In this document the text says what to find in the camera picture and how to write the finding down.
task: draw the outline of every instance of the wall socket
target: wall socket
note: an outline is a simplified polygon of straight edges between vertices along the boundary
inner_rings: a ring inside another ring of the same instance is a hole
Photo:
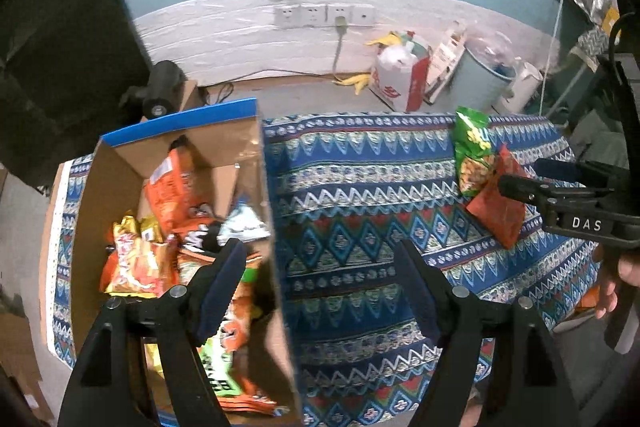
[[[373,26],[376,23],[376,7],[371,4],[354,4],[348,21],[354,26]]]
[[[273,24],[278,28],[335,26],[336,17],[344,17],[353,26],[374,26],[376,8],[371,4],[295,4],[273,7]]]
[[[278,28],[298,28],[300,26],[300,5],[276,6],[273,9],[273,23]]]
[[[326,4],[301,4],[301,26],[324,26],[326,23]]]
[[[335,26],[336,17],[344,17],[347,22],[351,19],[351,4],[332,3],[326,6],[326,25]]]

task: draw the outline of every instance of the human hand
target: human hand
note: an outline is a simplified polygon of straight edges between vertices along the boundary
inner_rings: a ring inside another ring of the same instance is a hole
[[[604,258],[605,249],[602,245],[593,251],[593,260],[599,263]],[[600,293],[598,295],[598,303],[596,304],[596,318],[601,319],[607,313],[616,309],[618,304],[618,295],[616,288],[620,282],[626,282],[631,286],[640,287],[640,257],[631,256],[623,253],[618,261],[617,273],[611,273],[607,267],[602,264],[598,272],[598,283],[600,284]]]

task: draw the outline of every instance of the patterned blanket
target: patterned blanket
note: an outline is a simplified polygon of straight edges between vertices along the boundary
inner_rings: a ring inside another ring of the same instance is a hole
[[[264,123],[276,263],[308,427],[354,427],[415,409],[439,350],[421,334],[396,279],[405,237],[424,260],[483,299],[533,299],[551,328],[594,282],[594,243],[542,232],[527,206],[520,240],[500,244],[465,212],[452,115],[333,114]],[[540,157],[574,159],[535,116],[491,119],[530,175]],[[476,372],[485,377],[493,345]]]

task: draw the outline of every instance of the power cord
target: power cord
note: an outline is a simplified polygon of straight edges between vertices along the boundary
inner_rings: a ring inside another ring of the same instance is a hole
[[[330,74],[308,73],[308,71],[281,70],[278,68],[264,68],[262,70],[252,71],[251,73],[241,74],[239,76],[235,76],[233,78],[225,80],[224,82],[222,82],[222,86],[218,91],[216,101],[214,103],[210,103],[209,100],[211,95],[209,95],[209,97],[207,97],[209,98],[209,100],[207,100],[206,105],[215,105],[217,103],[224,102],[226,99],[228,99],[231,96],[231,94],[234,92],[233,82],[237,82],[238,80],[242,80],[244,78],[247,78],[248,76],[254,76],[254,74],[264,73],[265,71],[277,71],[279,73],[290,73],[290,74],[303,74],[305,76],[312,76],[315,78],[330,78],[332,80],[340,81],[340,78],[338,78],[338,76],[336,75],[336,70],[338,67],[338,59],[340,58],[340,52],[342,51],[342,38],[347,33],[348,27],[349,27],[349,24],[347,23],[347,19],[345,17],[340,15],[335,18],[335,29],[338,32],[338,45],[337,45],[337,48],[335,49],[334,64],[332,66],[332,70]]]
[[[546,77],[549,74],[549,66],[551,65],[551,53],[553,52],[554,43],[556,42],[556,35],[560,27],[560,16],[562,15],[562,5],[564,0],[560,0],[560,6],[558,7],[558,15],[556,15],[556,24],[554,25],[554,34],[551,37],[551,44],[549,44],[549,53],[546,56],[545,74],[542,76],[542,91],[540,92],[540,110],[538,115],[542,116],[542,104],[545,102],[545,89],[546,89]]]
[[[338,81],[340,81],[340,78],[335,74],[335,71],[338,69],[338,59],[340,58],[340,52],[342,51],[342,38],[347,33],[347,28],[347,19],[342,15],[337,16],[335,18],[335,30],[338,32],[338,47],[335,49],[334,64],[331,68],[331,73],[335,80]]]

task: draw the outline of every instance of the green snack bag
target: green snack bag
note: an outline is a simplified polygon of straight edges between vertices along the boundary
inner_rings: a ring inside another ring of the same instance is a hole
[[[494,173],[495,154],[489,142],[489,117],[460,106],[456,110],[453,144],[458,186],[463,196],[475,196]]]

